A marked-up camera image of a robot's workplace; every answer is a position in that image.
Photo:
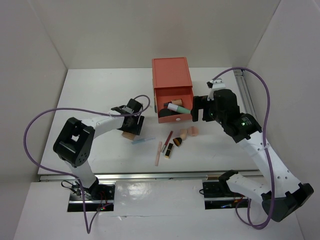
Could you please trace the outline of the mint green makeup tube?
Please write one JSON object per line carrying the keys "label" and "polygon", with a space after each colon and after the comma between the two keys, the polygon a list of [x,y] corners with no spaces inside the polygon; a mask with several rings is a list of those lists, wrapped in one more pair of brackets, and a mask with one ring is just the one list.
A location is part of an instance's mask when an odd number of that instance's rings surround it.
{"label": "mint green makeup tube", "polygon": [[183,106],[178,106],[178,105],[171,104],[171,103],[167,106],[167,108],[172,111],[178,112],[180,114],[190,114],[191,113],[191,110],[189,110]]}

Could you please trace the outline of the square black compact case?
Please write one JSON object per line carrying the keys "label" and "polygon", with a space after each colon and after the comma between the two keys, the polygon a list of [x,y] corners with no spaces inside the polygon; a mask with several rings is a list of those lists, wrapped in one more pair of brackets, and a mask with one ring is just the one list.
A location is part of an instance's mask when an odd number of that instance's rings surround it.
{"label": "square black compact case", "polygon": [[175,116],[175,115],[180,115],[179,112],[170,110],[168,108],[162,108],[159,112],[158,112],[158,117],[159,118],[164,118],[164,117],[169,117],[169,116]]}

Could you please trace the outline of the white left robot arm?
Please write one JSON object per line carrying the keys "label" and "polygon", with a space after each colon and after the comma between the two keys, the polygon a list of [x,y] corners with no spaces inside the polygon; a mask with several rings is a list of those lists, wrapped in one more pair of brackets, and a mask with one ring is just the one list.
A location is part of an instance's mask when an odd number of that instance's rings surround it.
{"label": "white left robot arm", "polygon": [[88,158],[95,138],[112,130],[140,135],[144,117],[143,104],[130,99],[126,105],[113,107],[106,115],[80,120],[69,118],[59,133],[53,151],[82,183],[81,194],[88,200],[98,198],[105,190],[92,172]]}

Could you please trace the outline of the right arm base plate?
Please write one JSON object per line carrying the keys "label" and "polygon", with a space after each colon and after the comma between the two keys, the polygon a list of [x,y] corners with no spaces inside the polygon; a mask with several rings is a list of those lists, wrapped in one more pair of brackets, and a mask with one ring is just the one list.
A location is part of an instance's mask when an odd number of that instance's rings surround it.
{"label": "right arm base plate", "polygon": [[248,199],[235,192],[224,191],[218,181],[205,181],[198,191],[204,198],[206,210],[234,209],[248,207]]}

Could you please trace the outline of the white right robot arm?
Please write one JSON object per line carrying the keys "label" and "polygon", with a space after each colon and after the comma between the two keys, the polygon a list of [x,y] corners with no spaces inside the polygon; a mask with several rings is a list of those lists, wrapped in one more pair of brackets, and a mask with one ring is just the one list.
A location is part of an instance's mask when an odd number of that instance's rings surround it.
{"label": "white right robot arm", "polygon": [[264,212],[275,222],[281,222],[314,193],[309,183],[301,183],[285,166],[269,144],[262,127],[248,113],[240,111],[237,96],[230,89],[216,90],[212,98],[195,96],[192,120],[216,121],[254,161],[267,181],[266,185],[229,170],[218,177],[218,190],[223,196],[238,193],[261,204]]}

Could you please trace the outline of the beige foundation bottle black cap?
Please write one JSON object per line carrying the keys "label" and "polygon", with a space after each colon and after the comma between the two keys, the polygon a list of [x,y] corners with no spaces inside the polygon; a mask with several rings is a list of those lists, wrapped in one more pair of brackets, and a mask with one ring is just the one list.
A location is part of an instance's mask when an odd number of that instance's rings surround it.
{"label": "beige foundation bottle black cap", "polygon": [[182,99],[175,99],[175,100],[171,100],[169,102],[165,102],[163,104],[163,106],[167,107],[169,104],[173,104],[173,105],[177,105],[177,106],[182,107],[183,106],[183,101],[182,101]]}

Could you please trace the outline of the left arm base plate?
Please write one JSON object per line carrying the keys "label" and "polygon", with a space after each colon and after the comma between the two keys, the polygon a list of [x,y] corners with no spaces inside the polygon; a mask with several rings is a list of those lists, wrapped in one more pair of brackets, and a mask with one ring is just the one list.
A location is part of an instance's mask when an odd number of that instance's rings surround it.
{"label": "left arm base plate", "polygon": [[[86,190],[84,191],[85,208],[87,212],[95,212],[99,209],[101,212],[114,211],[115,182],[104,182],[104,189],[96,196],[91,196]],[[77,182],[63,180],[61,186],[69,190],[69,200],[67,212],[83,212],[83,198],[80,186]]]}

